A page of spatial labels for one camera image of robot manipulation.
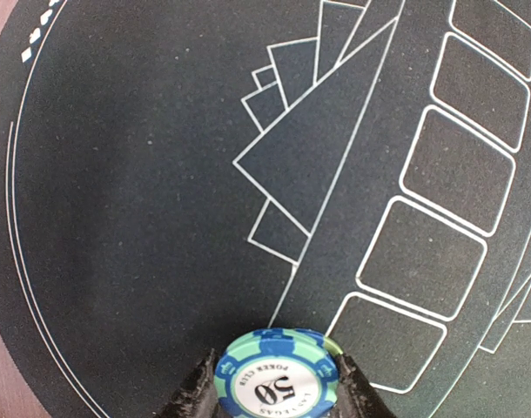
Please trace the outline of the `green fifty chip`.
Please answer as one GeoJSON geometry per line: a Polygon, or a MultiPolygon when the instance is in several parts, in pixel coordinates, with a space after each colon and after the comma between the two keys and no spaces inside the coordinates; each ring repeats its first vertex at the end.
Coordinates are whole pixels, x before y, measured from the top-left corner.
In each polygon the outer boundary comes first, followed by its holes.
{"type": "Polygon", "coordinates": [[[343,350],[304,328],[262,328],[233,341],[214,372],[218,403],[233,417],[326,417],[337,401],[343,350]]]}

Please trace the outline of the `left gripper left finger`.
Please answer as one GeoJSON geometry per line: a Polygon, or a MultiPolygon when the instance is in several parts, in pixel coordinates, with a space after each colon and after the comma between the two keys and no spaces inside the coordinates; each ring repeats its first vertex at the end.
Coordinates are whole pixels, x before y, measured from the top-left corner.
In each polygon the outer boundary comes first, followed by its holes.
{"type": "Polygon", "coordinates": [[[159,418],[212,418],[218,411],[214,372],[218,354],[212,348],[184,378],[170,400],[156,414],[159,418]]]}

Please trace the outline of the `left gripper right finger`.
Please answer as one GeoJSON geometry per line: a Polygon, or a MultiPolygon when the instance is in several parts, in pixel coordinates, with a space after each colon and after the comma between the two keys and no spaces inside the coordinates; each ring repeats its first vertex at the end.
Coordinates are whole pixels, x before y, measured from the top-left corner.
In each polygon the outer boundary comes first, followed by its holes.
{"type": "Polygon", "coordinates": [[[395,418],[349,354],[334,358],[339,371],[334,416],[339,418],[395,418]]]}

